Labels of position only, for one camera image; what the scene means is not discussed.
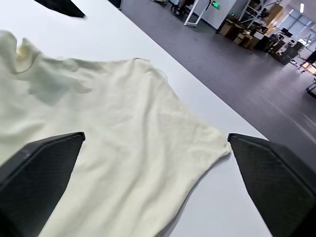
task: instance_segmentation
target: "white stand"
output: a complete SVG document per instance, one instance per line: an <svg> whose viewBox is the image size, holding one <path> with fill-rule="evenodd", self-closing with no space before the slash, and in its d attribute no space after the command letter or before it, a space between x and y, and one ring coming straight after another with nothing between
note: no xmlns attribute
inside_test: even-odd
<svg viewBox="0 0 316 237"><path fill-rule="evenodd" d="M206 9L207 9L207 7L208 7L208 5L207 5L207 6L204 8L204 10L203 10L202 13L200 14L200 16L198 17L198 19L197 19L196 22L189 22L189 19L190 19L190 17L192 16L192 14L193 14L193 12L194 12L194 9L195 9L195 7L197 6L197 4L198 4L198 0L195 0L195 2L194 2L194 4L193 4L193 7L192 7L192 9L191 9L191 11L190 11L190 13L189 13L187 19L186 19L186 22L184 23L185 26L194 26L194 27L196 27L196 26L198 25L198 22L199 22L200 19L202 18L202 15L204 14L204 12L206 11Z"/></svg>

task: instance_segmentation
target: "green exit sign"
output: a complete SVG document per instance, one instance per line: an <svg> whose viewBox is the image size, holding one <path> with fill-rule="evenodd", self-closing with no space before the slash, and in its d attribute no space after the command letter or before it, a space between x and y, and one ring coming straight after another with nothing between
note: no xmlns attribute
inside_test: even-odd
<svg viewBox="0 0 316 237"><path fill-rule="evenodd" d="M216 2L216 1L213 1L213 2L212 2L212 6L215 7L215 8L217 8L217 9L219 9L219 3Z"/></svg>

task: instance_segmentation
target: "white table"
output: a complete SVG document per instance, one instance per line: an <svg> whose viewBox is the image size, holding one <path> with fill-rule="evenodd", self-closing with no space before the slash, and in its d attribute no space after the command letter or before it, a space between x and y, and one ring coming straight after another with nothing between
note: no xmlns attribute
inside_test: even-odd
<svg viewBox="0 0 316 237"><path fill-rule="evenodd" d="M180 99L224 134L263 137L106 0L73 0L85 20L32 0L1 2L0 29L30 39L51 57L85 60L150 59ZM250 199L234 156L215 166L192 193L171 237L270 237Z"/></svg>

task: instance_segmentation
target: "gray floor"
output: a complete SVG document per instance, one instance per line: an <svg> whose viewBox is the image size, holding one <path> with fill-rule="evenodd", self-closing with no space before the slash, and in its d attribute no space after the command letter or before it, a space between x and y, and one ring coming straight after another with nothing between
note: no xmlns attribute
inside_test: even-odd
<svg viewBox="0 0 316 237"><path fill-rule="evenodd" d="M184 27L169 9L125 0L122 11L264 136L316 171L316 100L305 92L313 77L234 44L204 22Z"/></svg>

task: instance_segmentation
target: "white wall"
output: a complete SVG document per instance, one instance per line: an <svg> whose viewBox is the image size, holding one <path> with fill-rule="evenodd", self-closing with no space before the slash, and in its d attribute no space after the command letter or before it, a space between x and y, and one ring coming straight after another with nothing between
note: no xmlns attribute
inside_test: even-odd
<svg viewBox="0 0 316 237"><path fill-rule="evenodd" d="M203 14L202 19L209 23L215 29L218 29L226 16L230 13L236 0L216 0L219 3L219 9L209 6L208 10ZM207 6L209 0L199 0L194 13L200 15Z"/></svg>
<svg viewBox="0 0 316 237"><path fill-rule="evenodd" d="M235 4L233 5L232 9L230 10L230 13L236 13L236 16L239 16L241 11L244 9L246 4L248 3L248 0L236 0Z"/></svg>

